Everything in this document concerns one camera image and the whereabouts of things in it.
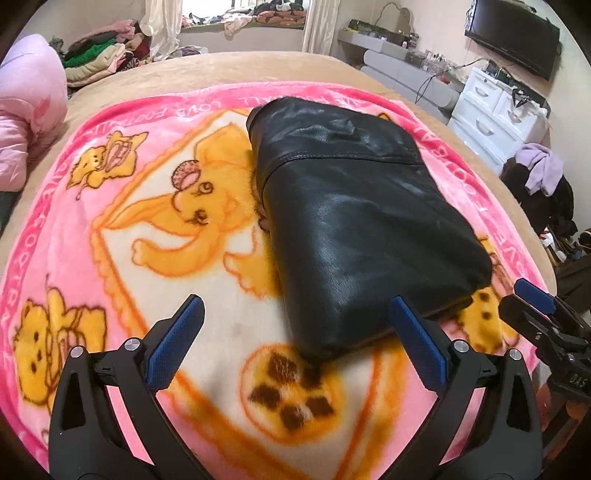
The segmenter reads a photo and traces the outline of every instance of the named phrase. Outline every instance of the wall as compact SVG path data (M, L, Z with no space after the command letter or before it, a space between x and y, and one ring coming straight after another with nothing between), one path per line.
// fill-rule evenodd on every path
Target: wall
M387 0L375 0L379 15ZM441 53L457 64L479 57L495 59L519 80L545 96L552 108L551 127L543 143L565 163L564 173L574 190L574 220L580 230L591 227L591 155L589 155L589 115L591 114L591 66L558 15L543 0L526 0L538 15L560 28L563 52L553 80L534 76L477 45L464 36L466 12L472 0L400 0L412 10L414 27L420 35L418 48Z
M304 31L296 28L243 28L232 38L223 31L181 32L181 46L207 47L210 53L220 51L301 51Z
M141 20L145 0L47 0L22 29L18 38L33 33L62 38L67 47L81 35L117 20Z

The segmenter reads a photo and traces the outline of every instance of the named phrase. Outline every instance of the bolt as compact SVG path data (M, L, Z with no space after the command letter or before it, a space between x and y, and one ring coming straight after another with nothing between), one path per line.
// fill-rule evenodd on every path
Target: bolt
M470 345L464 340L456 340L453 342L453 347L460 353L466 353L470 349Z
M137 338L130 338L125 342L125 349L133 352L139 348L139 339Z
M73 358L78 358L80 355L84 353L84 349L81 346L75 346L71 351L70 355Z
M521 355L521 352L517 348L512 348L509 350L509 356L513 360L521 360L523 358L523 355Z

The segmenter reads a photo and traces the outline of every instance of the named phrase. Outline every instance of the white curtain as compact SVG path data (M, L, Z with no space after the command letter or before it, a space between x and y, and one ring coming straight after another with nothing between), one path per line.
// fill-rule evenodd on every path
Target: white curtain
M178 46L178 34L183 19L183 0L146 0L146 14L139 27L152 37L150 55L164 60Z
M311 0L302 51L328 55L335 36L336 17L340 0Z

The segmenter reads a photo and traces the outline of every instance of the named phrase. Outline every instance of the black tv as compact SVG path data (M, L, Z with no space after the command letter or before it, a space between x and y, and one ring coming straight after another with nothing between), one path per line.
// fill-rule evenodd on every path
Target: black tv
M548 19L506 0L474 0L466 36L550 80L560 29Z

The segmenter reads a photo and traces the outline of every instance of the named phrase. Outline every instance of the pink blanket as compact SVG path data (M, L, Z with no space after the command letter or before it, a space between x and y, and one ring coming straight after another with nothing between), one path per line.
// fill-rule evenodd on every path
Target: pink blanket
M0 291L0 407L43 465L69 349L114 349L142 337L189 293L203 298L205 325L158 399L216 478L377 479L424 420L435 396L396 340L325 365L313 384L290 345L245 129L250 109L285 95L379 115L412 134L495 266L492 286L444 328L480 351L519 348L535 366L532 345L502 324L496 307L517 278L545 288L540 273L489 189L403 103L303 82L132 100L74 134L33 203ZM330 408L318 411L310 397ZM128 442L145 458L113 399ZM461 450L479 402L475 395L447 459ZM303 419L290 417L294 409Z

